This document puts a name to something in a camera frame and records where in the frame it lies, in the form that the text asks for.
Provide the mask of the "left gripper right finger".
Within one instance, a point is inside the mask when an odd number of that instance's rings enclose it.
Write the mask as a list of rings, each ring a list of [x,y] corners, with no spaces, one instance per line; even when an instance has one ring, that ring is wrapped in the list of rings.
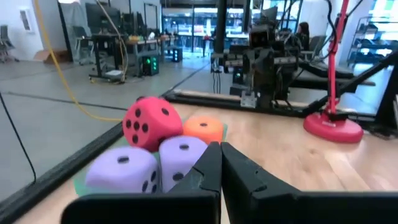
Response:
[[[398,192],[301,191],[229,143],[221,150],[231,224],[398,224]]]

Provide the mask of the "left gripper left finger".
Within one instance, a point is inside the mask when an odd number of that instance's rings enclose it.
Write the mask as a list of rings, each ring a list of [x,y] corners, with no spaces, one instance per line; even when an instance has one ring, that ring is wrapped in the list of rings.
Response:
[[[222,152],[211,143],[172,190],[156,194],[94,194],[63,211],[61,224],[220,224]]]

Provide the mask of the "purple foam die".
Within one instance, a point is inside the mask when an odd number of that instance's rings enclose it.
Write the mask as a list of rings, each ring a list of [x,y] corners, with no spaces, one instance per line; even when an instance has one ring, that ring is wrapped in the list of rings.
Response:
[[[159,165],[145,149],[113,148],[94,160],[86,173],[85,185],[95,190],[151,194],[159,187]]]
[[[162,142],[159,159],[163,192],[170,191],[188,174],[207,147],[207,143],[192,136],[176,136]]]

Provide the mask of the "orange foam die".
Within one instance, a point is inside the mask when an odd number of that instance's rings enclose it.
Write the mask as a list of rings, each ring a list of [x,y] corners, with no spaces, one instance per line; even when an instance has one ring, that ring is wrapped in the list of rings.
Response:
[[[193,136],[205,143],[223,140],[224,124],[210,116],[192,116],[183,124],[183,135]]]

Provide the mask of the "red foam die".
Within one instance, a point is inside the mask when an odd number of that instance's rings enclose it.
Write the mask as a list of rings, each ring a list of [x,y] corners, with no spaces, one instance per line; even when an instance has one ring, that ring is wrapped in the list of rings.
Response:
[[[130,146],[157,152],[162,141],[181,135],[183,123],[176,109],[165,99],[146,96],[128,109],[123,134]]]

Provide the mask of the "person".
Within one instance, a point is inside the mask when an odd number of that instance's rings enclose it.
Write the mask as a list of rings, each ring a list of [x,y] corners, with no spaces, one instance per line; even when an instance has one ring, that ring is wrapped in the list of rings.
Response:
[[[308,22],[301,22],[298,25],[296,36],[300,39],[302,50],[310,50],[310,30]]]

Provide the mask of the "black pillar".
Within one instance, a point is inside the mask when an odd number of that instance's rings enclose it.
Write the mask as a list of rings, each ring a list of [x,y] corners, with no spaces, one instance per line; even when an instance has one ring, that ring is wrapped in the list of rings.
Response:
[[[224,37],[226,28],[227,0],[218,0],[215,52],[224,52]]]

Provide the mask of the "metal shelf rack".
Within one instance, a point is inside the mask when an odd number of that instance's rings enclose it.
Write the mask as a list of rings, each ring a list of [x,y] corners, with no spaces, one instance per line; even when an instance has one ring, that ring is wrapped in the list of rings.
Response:
[[[362,17],[354,33],[348,65],[376,63],[398,50],[398,18]]]

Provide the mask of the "black computer with green lights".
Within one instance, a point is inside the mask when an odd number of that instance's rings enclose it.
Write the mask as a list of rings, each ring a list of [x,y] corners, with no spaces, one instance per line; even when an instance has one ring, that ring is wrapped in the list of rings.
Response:
[[[159,73],[158,56],[145,56],[142,58],[142,74],[153,76]]]

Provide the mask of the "teal translucent plastic bin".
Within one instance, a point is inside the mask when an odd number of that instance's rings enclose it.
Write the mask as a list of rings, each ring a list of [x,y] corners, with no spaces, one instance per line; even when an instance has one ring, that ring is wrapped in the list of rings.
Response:
[[[187,120],[189,120],[190,117],[186,117],[186,118],[182,118],[182,123],[185,124],[187,122]],[[225,123],[222,123],[223,125],[223,130],[222,130],[222,138],[221,140],[224,140],[226,137],[226,132],[228,130],[228,125]],[[118,139],[116,142],[114,142],[110,148],[105,149],[104,152],[114,149],[114,148],[119,148],[119,147],[127,147],[128,143],[125,139],[125,137],[122,137],[120,139]],[[156,158],[157,162],[160,162],[159,160],[159,153],[158,152],[152,152],[153,156]],[[77,173],[75,175],[75,177],[73,178],[73,184],[74,184],[74,188],[75,188],[75,192],[77,195],[82,196],[82,195],[88,195],[88,194],[95,194],[95,193],[108,193],[111,192],[109,190],[105,190],[105,189],[99,189],[99,188],[95,188],[95,187],[86,187],[85,185],[85,180],[86,180],[86,176],[88,173],[88,170],[91,166],[91,163],[89,163],[89,165],[87,165],[85,168],[83,168],[81,171],[79,171],[79,173]]]

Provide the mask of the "black desk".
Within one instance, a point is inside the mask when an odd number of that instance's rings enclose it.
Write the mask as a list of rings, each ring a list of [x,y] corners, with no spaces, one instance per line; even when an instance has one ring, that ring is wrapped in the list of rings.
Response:
[[[128,54],[127,47],[124,41],[124,36],[119,34],[93,34],[91,36],[93,41],[93,50],[95,53],[95,62],[97,71],[96,75],[89,75],[89,79],[101,78],[116,84],[123,84],[126,79],[126,72],[128,68]],[[113,47],[113,57],[115,69],[105,72],[104,67],[107,66],[104,60],[101,60],[98,44],[106,42]]]

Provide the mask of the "black monitor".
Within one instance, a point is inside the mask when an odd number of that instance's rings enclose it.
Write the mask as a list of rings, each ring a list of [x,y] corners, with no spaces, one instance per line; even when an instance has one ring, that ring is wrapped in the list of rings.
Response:
[[[101,7],[99,4],[85,4],[86,18],[88,27],[92,34],[99,34],[100,32],[110,32],[115,34],[115,28],[110,23],[113,22],[117,30],[121,26],[121,13],[118,9],[109,6]]]

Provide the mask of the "brown cardboard box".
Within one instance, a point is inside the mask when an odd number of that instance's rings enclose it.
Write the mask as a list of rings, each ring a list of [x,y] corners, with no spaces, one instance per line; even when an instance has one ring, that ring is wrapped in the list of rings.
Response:
[[[53,53],[54,53],[54,56],[57,59],[58,63],[70,62],[70,56],[69,56],[68,50],[53,49]],[[40,62],[43,62],[46,64],[54,64],[52,55],[49,50],[38,51],[34,55],[34,60],[40,61]]]

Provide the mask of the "grey chair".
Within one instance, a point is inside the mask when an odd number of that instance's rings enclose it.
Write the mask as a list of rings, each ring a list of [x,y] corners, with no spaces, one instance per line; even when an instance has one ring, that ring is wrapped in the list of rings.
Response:
[[[14,49],[15,46],[8,36],[8,26],[0,25],[0,62],[6,63],[8,60],[18,62],[19,59],[9,53]]]

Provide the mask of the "black aluminium table frame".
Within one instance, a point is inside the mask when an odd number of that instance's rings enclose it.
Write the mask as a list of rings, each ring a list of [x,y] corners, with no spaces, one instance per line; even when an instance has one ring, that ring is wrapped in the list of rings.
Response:
[[[370,76],[380,72],[382,69],[394,65],[398,68],[398,51],[395,51],[382,59],[379,63],[373,65],[365,72],[359,74],[351,81],[341,85],[338,93],[344,94],[346,90],[352,88],[358,82],[363,81]],[[340,116],[353,117],[364,128],[384,128],[385,125],[378,124],[378,122],[394,122],[393,113],[395,112],[394,98],[398,97],[398,72],[393,71],[390,76],[390,81],[393,82],[392,86],[388,86],[384,93],[382,102],[380,104],[377,115],[354,113],[349,111],[340,111]],[[188,92],[178,92],[168,90],[164,93],[166,99],[172,103],[180,103],[182,105],[198,106],[200,108],[219,108],[223,110],[245,111],[245,113],[258,113],[258,114],[273,114],[280,117],[297,117],[303,118],[312,112],[318,112],[326,106],[327,97],[324,96],[319,100],[315,100],[307,106],[297,106],[295,110],[283,109],[280,105],[278,108],[272,110],[262,108],[245,108],[239,105],[239,100],[222,99],[220,95],[216,96],[203,96],[189,95]],[[44,174],[43,177],[37,179],[34,184],[28,185],[26,188],[18,191],[15,195],[8,198],[8,202],[3,202],[0,206],[0,224],[12,224],[20,217],[29,213],[34,207],[38,206],[45,198],[54,193],[57,189],[64,184],[68,178],[82,170],[83,166],[91,162],[96,156],[115,143],[118,138],[122,136],[121,125],[117,124],[100,137],[81,148],[74,155],[64,160],[61,164],[54,167]]]

